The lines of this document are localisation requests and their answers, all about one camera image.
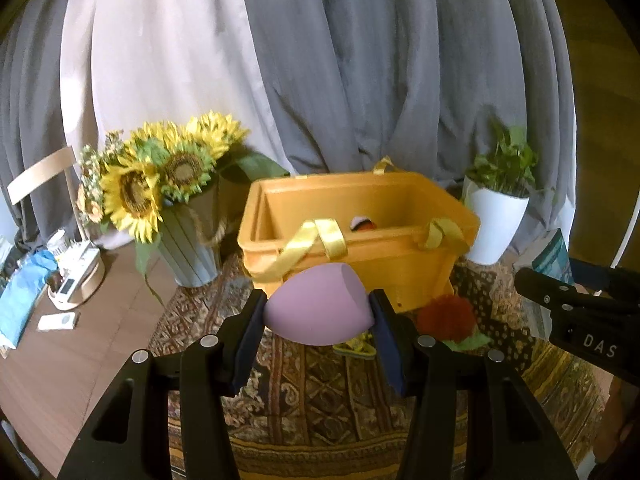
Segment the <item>green felt leaf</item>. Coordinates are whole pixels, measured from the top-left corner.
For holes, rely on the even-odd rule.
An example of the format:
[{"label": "green felt leaf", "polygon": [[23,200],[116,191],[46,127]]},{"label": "green felt leaf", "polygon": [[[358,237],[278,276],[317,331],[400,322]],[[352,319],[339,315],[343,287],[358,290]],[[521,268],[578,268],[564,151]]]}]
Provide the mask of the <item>green felt leaf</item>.
[{"label": "green felt leaf", "polygon": [[470,350],[477,350],[478,348],[482,348],[492,341],[493,340],[490,337],[487,337],[482,332],[480,332],[478,330],[478,327],[476,326],[473,335],[467,337],[465,340],[462,340],[460,343],[456,343],[455,341],[443,341],[443,343],[454,352],[468,352]]},{"label": "green felt leaf", "polygon": [[136,240],[136,270],[146,275],[146,267],[149,264],[151,256],[158,250],[160,240],[162,239],[162,233],[157,232],[154,236],[154,240],[150,244],[143,244]]},{"label": "green felt leaf", "polygon": [[151,258],[151,256],[153,255],[153,253],[158,250],[158,246],[160,245],[160,240],[162,239],[162,233],[157,232],[156,235],[154,236],[154,240],[150,243],[150,244],[143,244],[142,242],[139,242],[136,240],[136,270],[142,274],[142,276],[145,279],[145,285],[146,288],[149,289],[149,292],[151,292],[151,294],[153,295],[154,298],[156,298],[156,300],[158,300],[158,303],[160,303],[162,306],[164,306],[164,303],[162,302],[162,298],[160,298],[160,295],[153,290],[153,288],[151,287],[151,284],[149,283],[149,277],[147,274],[147,267],[149,264],[149,260]]},{"label": "green felt leaf", "polygon": [[253,152],[236,158],[220,173],[222,177],[236,184],[246,184],[261,178],[289,176],[289,171],[273,162],[269,157]]}]

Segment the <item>green plant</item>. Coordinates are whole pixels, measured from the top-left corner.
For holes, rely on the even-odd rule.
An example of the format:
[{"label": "green plant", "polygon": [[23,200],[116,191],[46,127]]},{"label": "green plant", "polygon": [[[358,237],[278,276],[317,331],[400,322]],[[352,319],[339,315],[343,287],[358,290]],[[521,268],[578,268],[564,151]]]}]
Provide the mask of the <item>green plant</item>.
[{"label": "green plant", "polygon": [[524,198],[536,189],[536,179],[531,172],[538,163],[538,155],[527,144],[523,126],[505,126],[492,121],[497,144],[493,153],[476,155],[466,176],[478,186],[498,193]]}]

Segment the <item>sunflower bouquet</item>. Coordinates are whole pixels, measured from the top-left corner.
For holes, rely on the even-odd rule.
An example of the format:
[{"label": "sunflower bouquet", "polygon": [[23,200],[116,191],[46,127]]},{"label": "sunflower bouquet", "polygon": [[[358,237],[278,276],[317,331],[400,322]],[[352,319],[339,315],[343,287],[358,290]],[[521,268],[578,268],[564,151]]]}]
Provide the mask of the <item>sunflower bouquet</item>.
[{"label": "sunflower bouquet", "polygon": [[100,224],[103,231],[113,224],[138,243],[153,243],[162,208],[201,193],[213,174],[228,166],[220,159],[247,131],[231,115],[210,111],[184,126],[145,123],[128,140],[122,140],[122,131],[108,132],[102,150],[82,149],[82,221]]}]

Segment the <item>makeup sponge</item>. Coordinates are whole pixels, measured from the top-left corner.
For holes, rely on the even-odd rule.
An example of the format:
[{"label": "makeup sponge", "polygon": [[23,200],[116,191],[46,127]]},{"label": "makeup sponge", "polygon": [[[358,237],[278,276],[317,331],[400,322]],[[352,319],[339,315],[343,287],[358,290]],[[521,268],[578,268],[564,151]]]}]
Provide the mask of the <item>makeup sponge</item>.
[{"label": "makeup sponge", "polygon": [[343,343],[374,323],[367,291],[347,264],[322,264],[284,282],[264,307],[264,323],[305,345]]}]

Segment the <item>curtain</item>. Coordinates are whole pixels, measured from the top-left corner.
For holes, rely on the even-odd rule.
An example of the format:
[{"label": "curtain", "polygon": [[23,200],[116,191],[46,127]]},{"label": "curtain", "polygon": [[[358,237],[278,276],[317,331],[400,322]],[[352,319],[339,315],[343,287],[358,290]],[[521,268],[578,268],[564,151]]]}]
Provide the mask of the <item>curtain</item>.
[{"label": "curtain", "polygon": [[[67,0],[29,0],[0,43],[0,185],[66,145],[60,109],[60,39]],[[36,246],[75,229],[63,174],[10,206],[16,241]]]},{"label": "curtain", "polygon": [[60,62],[66,139],[101,147],[145,121],[213,109],[292,171],[264,92],[244,0],[69,0]]},{"label": "curtain", "polygon": [[567,198],[575,208],[572,80],[554,0],[246,5],[271,110],[300,173],[368,170],[390,155],[442,186],[460,184],[491,149],[495,114],[526,126],[540,155],[542,192],[516,246],[559,226]]}]

